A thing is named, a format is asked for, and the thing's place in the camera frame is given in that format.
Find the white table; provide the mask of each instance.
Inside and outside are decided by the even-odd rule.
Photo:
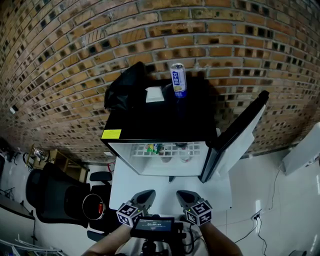
[[[229,174],[224,179],[211,178],[206,183],[202,183],[195,176],[175,177],[173,182],[169,183],[167,176],[139,175],[117,157],[112,178],[110,209],[118,210],[122,203],[126,203],[136,193],[144,190],[155,190],[156,192],[153,205],[148,211],[149,214],[183,214],[183,209],[176,196],[178,190],[198,193],[209,201],[213,211],[225,211],[232,206]]]

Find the person's left arm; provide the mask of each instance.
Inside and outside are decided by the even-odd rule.
[[[114,255],[117,249],[128,242],[130,237],[131,227],[121,225],[115,231],[108,234],[105,238],[96,242],[82,256],[109,256]]]

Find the brick wall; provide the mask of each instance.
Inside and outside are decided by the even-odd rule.
[[[5,0],[0,13],[0,131],[22,150],[106,160],[104,92],[138,61],[154,79],[175,62],[206,77],[222,130],[269,91],[250,152],[289,145],[320,119],[313,0]]]

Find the blue and white can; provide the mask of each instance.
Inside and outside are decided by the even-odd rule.
[[[170,68],[172,85],[174,94],[177,98],[184,98],[187,96],[187,82],[185,67],[181,63],[172,64]]]

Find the black refrigerator top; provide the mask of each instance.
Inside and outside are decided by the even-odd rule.
[[[186,79],[187,96],[175,97],[171,79],[153,80],[144,87],[161,87],[164,101],[136,100],[129,111],[112,110],[101,140],[104,143],[207,142],[217,138],[209,84],[200,77]]]

